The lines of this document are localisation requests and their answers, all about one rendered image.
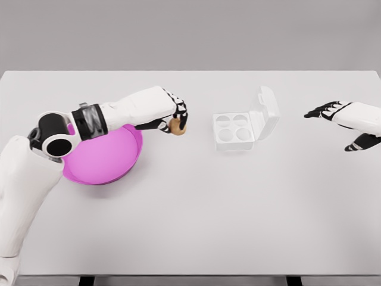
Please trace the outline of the pink bowl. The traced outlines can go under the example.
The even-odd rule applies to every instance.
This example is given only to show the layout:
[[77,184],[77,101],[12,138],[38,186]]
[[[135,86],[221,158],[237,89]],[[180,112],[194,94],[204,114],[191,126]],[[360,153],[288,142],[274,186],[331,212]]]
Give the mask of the pink bowl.
[[107,135],[81,142],[63,158],[63,176],[84,185],[112,183],[135,165],[142,146],[142,132],[124,125]]

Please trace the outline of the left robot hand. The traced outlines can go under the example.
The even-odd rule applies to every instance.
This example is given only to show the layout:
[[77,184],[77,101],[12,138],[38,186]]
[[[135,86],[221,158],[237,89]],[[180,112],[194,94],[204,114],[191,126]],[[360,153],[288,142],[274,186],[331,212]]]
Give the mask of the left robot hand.
[[180,119],[181,129],[186,126],[188,120],[186,103],[160,86],[136,92],[129,98],[132,125],[137,130],[158,129],[164,133],[171,133],[168,124],[172,118]]

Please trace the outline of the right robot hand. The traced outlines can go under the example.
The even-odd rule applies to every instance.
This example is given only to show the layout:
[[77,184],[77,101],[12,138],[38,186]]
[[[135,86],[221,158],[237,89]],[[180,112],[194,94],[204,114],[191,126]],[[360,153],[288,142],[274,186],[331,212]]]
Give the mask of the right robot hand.
[[381,144],[381,107],[361,102],[331,101],[307,112],[306,119],[315,117],[361,132],[346,152],[362,151]]

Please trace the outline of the brown egg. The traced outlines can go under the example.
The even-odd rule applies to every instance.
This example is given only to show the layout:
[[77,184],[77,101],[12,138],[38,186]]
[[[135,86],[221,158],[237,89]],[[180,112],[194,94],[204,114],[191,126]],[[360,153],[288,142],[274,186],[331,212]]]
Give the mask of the brown egg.
[[170,121],[169,121],[169,130],[172,134],[176,135],[176,136],[180,136],[180,135],[183,135],[185,132],[186,132],[186,126],[184,126],[183,129],[180,128],[180,119],[179,118],[172,118]]

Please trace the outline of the clear plastic egg box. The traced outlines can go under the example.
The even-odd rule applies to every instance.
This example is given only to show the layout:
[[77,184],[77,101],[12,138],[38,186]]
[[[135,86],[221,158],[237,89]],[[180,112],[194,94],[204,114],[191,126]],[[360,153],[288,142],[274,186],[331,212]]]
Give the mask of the clear plastic egg box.
[[272,89],[260,86],[246,112],[213,115],[214,143],[217,151],[248,151],[266,139],[280,119]]

